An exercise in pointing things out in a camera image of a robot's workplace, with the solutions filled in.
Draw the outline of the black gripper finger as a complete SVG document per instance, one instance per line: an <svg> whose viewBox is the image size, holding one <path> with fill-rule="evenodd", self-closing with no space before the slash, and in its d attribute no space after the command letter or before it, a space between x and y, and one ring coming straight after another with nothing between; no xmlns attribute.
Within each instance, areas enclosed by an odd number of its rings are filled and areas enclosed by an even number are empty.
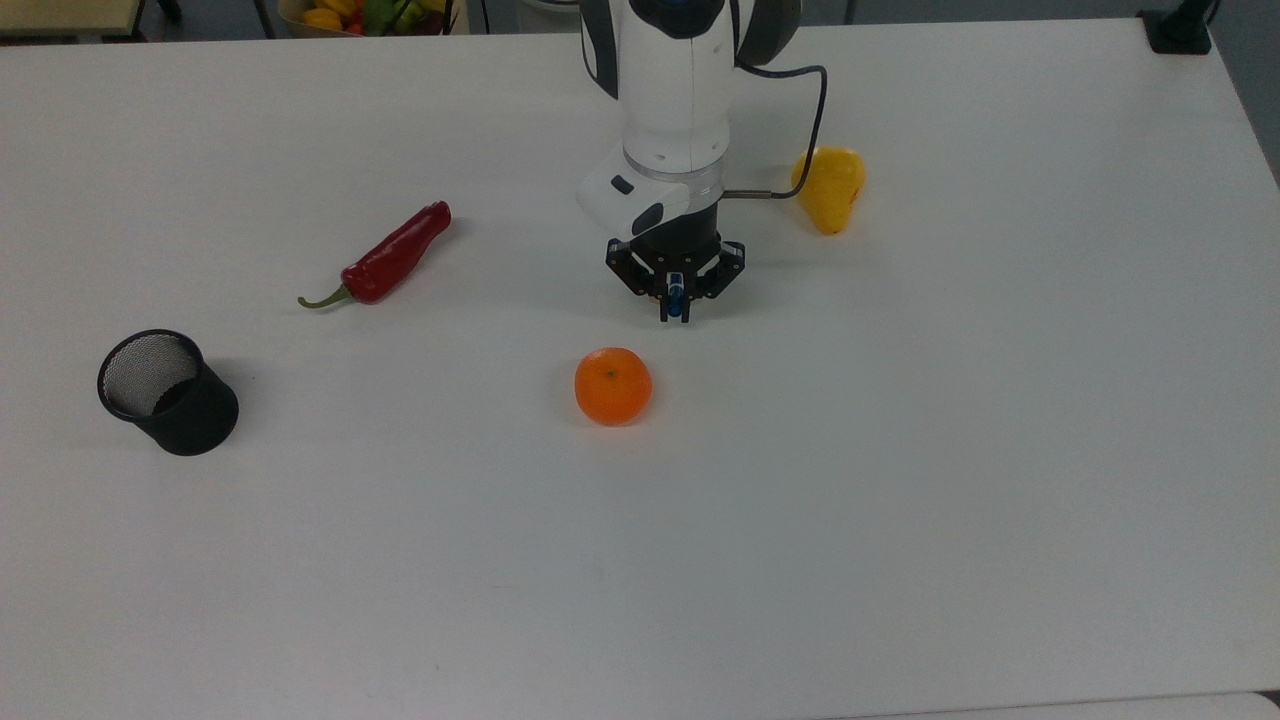
<svg viewBox="0 0 1280 720"><path fill-rule="evenodd" d="M690 323L696 301L718 299L746 266L746 247L735 241L721 241L714 259L708 258L703 269L684 273L684 323Z"/></svg>
<svg viewBox="0 0 1280 720"><path fill-rule="evenodd" d="M657 304L660 322L669 320L666 278L659 272L650 269L632 251L630 242L617 238L609 240L605 249L605 265L634 296Z"/></svg>

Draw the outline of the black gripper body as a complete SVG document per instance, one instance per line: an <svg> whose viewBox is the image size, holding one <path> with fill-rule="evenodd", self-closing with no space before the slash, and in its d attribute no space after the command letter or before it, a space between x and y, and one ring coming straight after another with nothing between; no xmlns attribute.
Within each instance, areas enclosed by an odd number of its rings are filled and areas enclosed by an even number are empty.
<svg viewBox="0 0 1280 720"><path fill-rule="evenodd" d="M719 204L687 213L630 241L630 252L659 278L700 273L721 254Z"/></svg>

